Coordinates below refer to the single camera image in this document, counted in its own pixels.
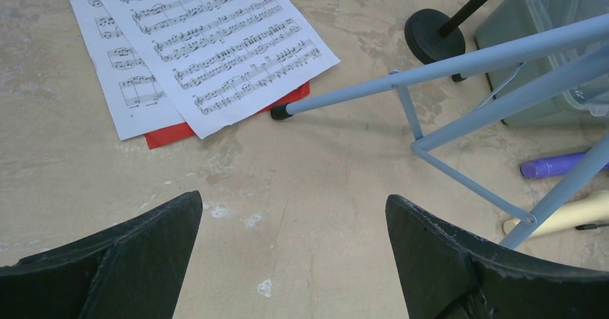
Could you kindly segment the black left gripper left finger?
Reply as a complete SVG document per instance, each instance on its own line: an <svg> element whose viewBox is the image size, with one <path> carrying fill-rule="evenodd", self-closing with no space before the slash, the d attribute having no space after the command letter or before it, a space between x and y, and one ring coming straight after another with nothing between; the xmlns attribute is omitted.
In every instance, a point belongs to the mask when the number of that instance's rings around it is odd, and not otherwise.
<svg viewBox="0 0 609 319"><path fill-rule="evenodd" d="M1 268L3 318L171 318L203 215L183 193Z"/></svg>

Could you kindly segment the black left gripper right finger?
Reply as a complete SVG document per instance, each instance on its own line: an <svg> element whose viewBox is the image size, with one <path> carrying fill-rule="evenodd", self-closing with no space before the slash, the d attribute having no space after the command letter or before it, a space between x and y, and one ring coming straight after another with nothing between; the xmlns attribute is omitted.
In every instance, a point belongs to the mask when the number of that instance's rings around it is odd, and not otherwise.
<svg viewBox="0 0 609 319"><path fill-rule="evenodd" d="M400 195L386 222L410 318L606 318L608 273L500 246Z"/></svg>

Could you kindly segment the red folder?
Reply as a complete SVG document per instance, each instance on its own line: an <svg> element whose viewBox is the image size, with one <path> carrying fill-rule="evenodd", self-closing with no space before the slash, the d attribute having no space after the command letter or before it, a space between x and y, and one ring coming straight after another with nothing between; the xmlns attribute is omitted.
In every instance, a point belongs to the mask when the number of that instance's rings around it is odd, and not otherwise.
<svg viewBox="0 0 609 319"><path fill-rule="evenodd" d="M270 111L273 106L285 103L292 103L299 101L310 94L310 83L306 82L294 89L286 96L280 98L272 105L267 106L260 110L260 113ZM164 127L155 131L144 134L144 139L149 149L156 149L165 145L178 142L188 137L195 136L194 131L189 127L187 123L175 124L172 126Z"/></svg>

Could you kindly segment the purple microphone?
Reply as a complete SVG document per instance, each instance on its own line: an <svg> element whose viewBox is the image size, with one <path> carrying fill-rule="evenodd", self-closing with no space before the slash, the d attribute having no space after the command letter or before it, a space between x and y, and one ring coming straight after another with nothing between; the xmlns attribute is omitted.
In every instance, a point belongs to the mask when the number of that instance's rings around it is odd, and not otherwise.
<svg viewBox="0 0 609 319"><path fill-rule="evenodd" d="M586 154L587 152L575 152L533 159L523 163L520 172L527 180L566 175Z"/></svg>

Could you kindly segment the cream recorder flute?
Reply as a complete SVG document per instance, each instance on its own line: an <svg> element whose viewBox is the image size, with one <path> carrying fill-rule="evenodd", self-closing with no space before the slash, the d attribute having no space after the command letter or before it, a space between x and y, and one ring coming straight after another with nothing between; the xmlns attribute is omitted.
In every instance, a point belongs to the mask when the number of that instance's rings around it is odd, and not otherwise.
<svg viewBox="0 0 609 319"><path fill-rule="evenodd" d="M576 226L608 222L608 191L599 190L585 199L564 204L529 237L534 238L563 231Z"/></svg>

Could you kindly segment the white sheet music page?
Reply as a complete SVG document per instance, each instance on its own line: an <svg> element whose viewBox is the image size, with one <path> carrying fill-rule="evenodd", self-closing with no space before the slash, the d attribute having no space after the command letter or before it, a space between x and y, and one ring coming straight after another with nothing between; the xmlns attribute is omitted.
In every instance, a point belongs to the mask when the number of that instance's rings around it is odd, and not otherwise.
<svg viewBox="0 0 609 319"><path fill-rule="evenodd" d="M69 0L121 141L184 122L101 0Z"/></svg>

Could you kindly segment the black round-base clamp stand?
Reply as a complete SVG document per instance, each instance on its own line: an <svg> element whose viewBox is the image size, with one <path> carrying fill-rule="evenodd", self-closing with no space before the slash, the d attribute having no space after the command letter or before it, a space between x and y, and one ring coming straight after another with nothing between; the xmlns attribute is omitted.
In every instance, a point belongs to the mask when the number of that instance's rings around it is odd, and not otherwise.
<svg viewBox="0 0 609 319"><path fill-rule="evenodd" d="M436 9L412 14L404 26L404 36L412 54L427 65L465 53L465 38L459 26L489 0L469 0L453 16Z"/></svg>

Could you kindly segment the black tripod microphone stand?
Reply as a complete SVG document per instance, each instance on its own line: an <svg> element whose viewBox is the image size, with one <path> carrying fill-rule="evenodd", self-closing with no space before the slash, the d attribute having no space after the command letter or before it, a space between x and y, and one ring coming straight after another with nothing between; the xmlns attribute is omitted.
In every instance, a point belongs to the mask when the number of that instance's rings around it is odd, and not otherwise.
<svg viewBox="0 0 609 319"><path fill-rule="evenodd" d="M598 228L609 227L609 223L587 223L583 225L576 226L575 229L578 231L589 231L595 230Z"/></svg>

